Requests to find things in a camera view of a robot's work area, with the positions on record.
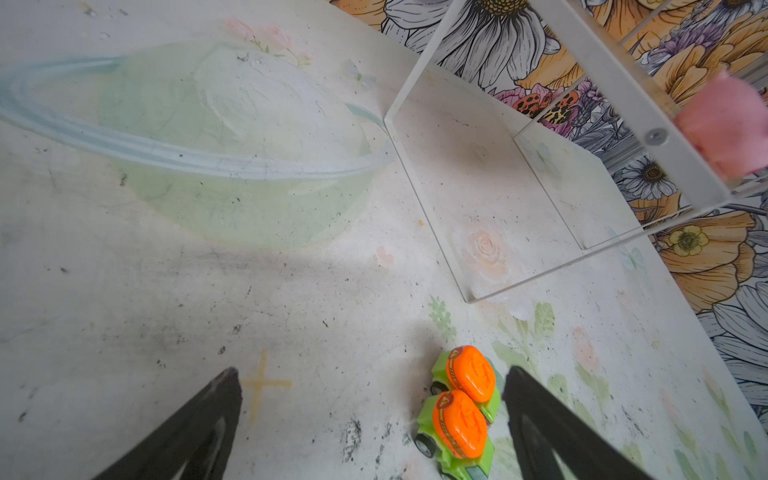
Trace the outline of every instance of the orange flower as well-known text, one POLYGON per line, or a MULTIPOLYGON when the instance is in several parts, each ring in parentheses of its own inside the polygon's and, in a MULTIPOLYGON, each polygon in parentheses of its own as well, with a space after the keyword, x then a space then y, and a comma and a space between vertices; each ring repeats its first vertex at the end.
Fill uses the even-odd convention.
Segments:
MULTIPOLYGON (((633 200, 641 223, 676 213, 680 192, 659 200, 633 200)), ((752 276, 755 250, 744 243, 755 222, 746 212, 700 217, 651 238, 677 286, 696 313, 729 299, 752 276)))
POLYGON ((462 246, 462 257, 489 282, 501 282, 509 274, 504 240, 482 226, 469 232, 462 246))
POLYGON ((685 105, 713 74, 738 71, 767 51, 768 11, 743 15, 710 50, 691 45, 670 58, 654 80, 675 102, 685 105))
POLYGON ((592 340, 583 328, 577 326, 571 329, 574 338, 574 358, 592 375, 600 371, 600 359, 594 352, 592 340))
MULTIPOLYGON (((656 2, 647 0, 608 0, 603 5, 593 8, 594 19, 600 25, 603 25, 608 33, 614 39, 621 40, 632 28, 643 21, 651 10, 656 8, 653 5, 656 2)), ((650 21, 633 37, 628 38, 625 46, 628 48, 638 40, 640 44, 635 48, 633 56, 639 58, 646 51, 656 48, 661 43, 661 39, 669 35, 672 28, 679 25, 683 19, 694 9, 695 0, 676 0, 661 12, 656 18, 650 21)), ((715 0, 707 9, 711 10, 720 0, 715 0)), ((547 35, 554 35, 547 30, 547 35)), ((563 47, 553 55, 545 55, 538 68, 517 84, 523 88, 531 89, 537 83, 545 87, 556 90, 558 87, 567 87, 576 81, 584 73, 584 70, 577 65, 568 50, 563 47)))
POLYGON ((667 412, 667 416, 669 416, 670 420, 672 420, 672 423, 677 427, 678 430, 688 430, 688 428, 683 423, 683 414, 674 404, 672 396, 669 394, 669 392, 667 392, 665 389, 661 389, 659 393, 661 397, 661 405, 664 406, 664 411, 667 412))
POLYGON ((385 0, 330 0, 331 5, 342 9, 376 30, 382 29, 385 0))
POLYGON ((280 27, 259 27, 255 30, 248 24, 236 18, 224 21, 230 33, 243 41, 254 43, 262 51, 273 55, 283 50, 289 50, 293 46, 291 37, 280 30, 280 27))

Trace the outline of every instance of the green toy car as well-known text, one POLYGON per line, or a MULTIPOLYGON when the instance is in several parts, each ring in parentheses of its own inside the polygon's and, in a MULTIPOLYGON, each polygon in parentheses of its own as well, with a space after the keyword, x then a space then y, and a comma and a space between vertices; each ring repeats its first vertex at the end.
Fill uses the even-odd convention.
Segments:
MULTIPOLYGON (((485 358, 484 356, 482 356, 482 354, 478 352, 477 349, 475 349, 475 347, 464 346, 464 347, 458 347, 456 349, 453 349, 450 352, 443 352, 437 358, 437 361, 435 362, 435 366, 432 367, 432 385, 429 387, 429 392, 431 394, 440 395, 443 392, 448 392, 449 390, 455 388, 452 386, 451 381, 449 379, 449 369, 448 369, 449 357, 450 355, 456 355, 457 350, 459 355, 462 355, 462 354, 467 355, 468 353, 475 353, 475 352, 469 352, 468 351, 469 349, 473 349, 476 352, 475 358, 473 359, 475 362, 478 362, 482 359, 486 363, 488 363, 488 367, 490 367, 490 370, 492 372, 495 372, 495 369, 491 361, 485 358)), ((498 412, 498 407, 502 403, 502 394, 496 388, 495 377, 491 382, 488 382, 488 380, 489 379, 485 379, 485 383, 487 385, 484 387, 486 390, 490 390, 491 388, 493 388, 493 393, 491 394, 491 398, 485 402, 475 401, 475 404, 478 406, 482 414, 488 420, 488 424, 490 425, 496 420, 496 412, 498 412)))
POLYGON ((428 458, 436 458, 440 464, 440 475, 444 480, 488 480, 491 473, 494 446, 486 436, 485 447, 478 458, 457 458, 445 445, 435 430, 433 412, 442 396, 427 398, 419 414, 419 430, 414 438, 416 448, 428 458))

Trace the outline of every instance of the green leaf print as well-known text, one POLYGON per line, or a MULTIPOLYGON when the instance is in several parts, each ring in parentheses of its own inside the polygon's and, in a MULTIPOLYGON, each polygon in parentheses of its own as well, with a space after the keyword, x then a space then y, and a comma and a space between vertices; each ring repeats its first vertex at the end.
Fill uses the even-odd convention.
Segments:
POLYGON ((502 321, 501 321, 501 320, 499 320, 499 321, 498 321, 498 325, 497 325, 497 326, 498 326, 498 328, 499 328, 499 329, 500 329, 502 332, 504 332, 504 333, 506 333, 507 335, 509 335, 510 337, 512 337, 512 332, 510 332, 510 331, 509 331, 509 329, 507 328, 507 326, 506 326, 504 323, 502 323, 502 321))
POLYGON ((487 359, 488 363, 491 364, 491 368, 493 369, 493 374, 496 377, 496 388, 499 392, 504 392, 504 385, 507 383, 507 377, 503 376, 497 369, 496 365, 493 364, 493 362, 490 359, 487 359))
POLYGON ((708 382, 704 382, 704 385, 707 386, 707 391, 710 393, 712 400, 717 404, 717 407, 723 411, 723 414, 725 414, 726 417, 730 418, 730 408, 728 407, 728 401, 725 399, 725 392, 723 392, 723 389, 715 386, 717 388, 716 392, 712 390, 712 387, 710 387, 708 382))
POLYGON ((606 402, 611 397, 611 389, 605 378, 601 376, 594 378, 594 394, 598 396, 600 402, 606 402))
POLYGON ((643 468, 643 454, 640 452, 640 447, 637 446, 637 443, 627 443, 625 446, 621 447, 621 454, 627 457, 630 462, 643 468))
POLYGON ((677 464, 687 480, 701 480, 701 477, 694 471, 694 467, 690 464, 688 457, 684 453, 680 450, 675 450, 674 456, 677 457, 677 464))
POLYGON ((677 430, 677 437, 680 439, 680 443, 685 445, 685 448, 696 455, 696 438, 694 437, 694 434, 689 429, 681 429, 677 425, 675 426, 675 430, 677 430))
POLYGON ((587 407, 584 406, 583 403, 579 402, 578 399, 574 398, 574 413, 578 418, 581 419, 582 422, 589 425, 591 429, 594 431, 598 430, 598 424, 595 423, 594 418, 592 418, 592 414, 587 410, 587 407))
POLYGON ((592 388, 594 377, 583 366, 581 366, 580 363, 576 364, 576 373, 578 373, 578 378, 580 378, 582 382, 584 382, 589 388, 592 388))
POLYGON ((527 320, 520 320, 519 318, 515 319, 515 325, 518 327, 518 332, 520 332, 520 336, 522 338, 525 338, 528 336, 528 321, 527 320))
POLYGON ((521 366, 523 369, 525 369, 526 372, 538 378, 538 374, 532 368, 531 362, 528 360, 526 355, 523 355, 522 353, 508 345, 505 345, 504 343, 499 342, 498 340, 493 342, 493 351, 496 352, 496 356, 502 362, 507 364, 508 368, 512 368, 513 366, 521 366))
POLYGON ((715 472, 717 474, 717 480, 733 480, 728 472, 728 465, 725 464, 725 460, 721 454, 715 455, 715 472))
POLYGON ((522 480, 523 474, 520 472, 518 455, 515 453, 515 445, 509 437, 499 437, 493 439, 493 445, 496 447, 494 455, 494 475, 497 478, 509 480, 522 480))
POLYGON ((755 442, 752 440, 752 435, 747 430, 744 430, 744 446, 746 446, 746 453, 750 455, 752 460, 757 460, 757 449, 755 448, 755 442))
POLYGON ((429 303, 429 308, 432 309, 432 313, 429 314, 429 318, 432 319, 437 329, 442 334, 442 339, 446 342, 452 341, 456 337, 456 328, 453 327, 451 321, 451 313, 445 309, 445 302, 440 300, 440 297, 429 296, 432 302, 429 303))
POLYGON ((554 333, 554 310, 549 302, 536 303, 534 313, 536 319, 534 323, 534 336, 536 339, 542 339, 546 336, 552 336, 554 333))
POLYGON ((701 476, 707 480, 717 480, 712 465, 710 465, 710 458, 706 454, 701 456, 699 463, 701 464, 701 476))
POLYGON ((566 380, 565 375, 555 373, 553 376, 549 377, 549 380, 547 380, 547 388, 551 394, 558 397, 558 400, 563 402, 564 405, 568 405, 568 400, 571 399, 571 396, 568 395, 568 381, 566 380))
POLYGON ((723 431, 723 436, 728 441, 728 445, 730 445, 730 447, 735 450, 736 453, 742 455, 743 452, 741 451, 739 442, 736 441, 736 436, 725 425, 721 425, 720 430, 723 431))

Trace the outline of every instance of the white plastic frame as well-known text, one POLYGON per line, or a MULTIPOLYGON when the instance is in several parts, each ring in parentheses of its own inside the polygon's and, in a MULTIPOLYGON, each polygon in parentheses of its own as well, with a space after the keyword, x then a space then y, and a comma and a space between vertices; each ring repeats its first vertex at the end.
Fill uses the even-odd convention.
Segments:
MULTIPOLYGON (((657 220, 653 224, 648 224, 625 233, 620 233, 616 237, 605 240, 592 248, 583 250, 583 254, 572 260, 564 262, 548 270, 536 273, 517 283, 513 283, 505 288, 497 290, 485 296, 475 297, 468 288, 468 282, 462 271, 462 267, 455 257, 450 247, 447 237, 439 226, 439 222, 434 214, 432 203, 429 201, 425 191, 421 187, 415 168, 410 161, 405 145, 400 141, 395 126, 395 116, 401 108, 403 102, 408 97, 413 86, 426 69, 427 64, 432 60, 440 42, 445 37, 448 29, 453 25, 464 4, 469 0, 454 0, 443 15, 432 37, 429 39, 424 51, 419 56, 419 60, 409 73, 405 83, 398 92, 392 105, 384 116, 384 125, 389 136, 395 145, 395 149, 402 162, 403 169, 413 187, 419 204, 426 216, 430 229, 432 229, 438 245, 449 265, 451 273, 456 284, 461 291, 464 301, 475 303, 480 300, 486 300, 492 296, 504 293, 516 286, 536 280, 544 275, 557 271, 561 268, 573 265, 575 263, 593 257, 604 250, 616 247, 622 243, 635 240, 642 236, 648 236, 660 232, 666 228, 674 227, 695 217, 699 217, 711 211, 714 208, 722 207, 733 200, 748 197, 752 194, 765 190, 768 183, 761 183, 759 180, 742 185, 738 190, 731 194, 730 189, 717 177, 709 168, 704 159, 688 143, 685 137, 672 123, 669 115, 676 114, 676 106, 661 89, 659 89, 646 74, 635 64, 635 60, 621 47, 628 37, 639 31, 644 23, 649 22, 653 17, 646 18, 643 23, 638 25, 630 32, 621 44, 611 45, 612 40, 607 38, 607 34, 592 17, 580 6, 574 5, 569 0, 531 0, 536 11, 545 18, 548 25, 557 33, 564 44, 571 47, 569 51, 576 57, 579 64, 584 68, 595 83, 600 85, 601 90, 611 99, 611 103, 617 106, 619 111, 630 113, 630 116, 624 115, 624 121, 627 126, 635 132, 641 139, 644 146, 652 153, 654 159, 657 159, 664 166, 665 171, 670 175, 673 181, 683 190, 691 202, 691 207, 680 212, 675 217, 665 217, 657 220), (660 108, 660 104, 666 107, 666 112, 660 108), (654 129, 663 128, 667 132, 667 139, 659 145, 647 144, 645 134, 654 129)), ((660 5, 652 15, 655 16, 671 0, 666 0, 660 5)), ((538 119, 531 120, 526 127, 538 119)), ((535 169, 531 166, 530 160, 523 153, 528 162, 528 166, 534 172, 538 179, 535 169)))

